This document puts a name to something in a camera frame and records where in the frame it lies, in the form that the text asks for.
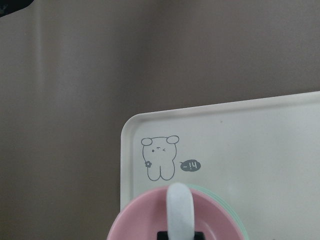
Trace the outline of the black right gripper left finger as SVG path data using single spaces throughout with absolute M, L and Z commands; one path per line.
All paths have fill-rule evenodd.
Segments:
M 159 231 L 156 236 L 157 240 L 168 240 L 168 232 L 167 231 Z

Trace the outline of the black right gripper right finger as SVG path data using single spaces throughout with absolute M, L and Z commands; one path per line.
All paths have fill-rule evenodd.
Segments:
M 194 240 L 205 240 L 205 235 L 201 231 L 195 231 L 194 232 Z

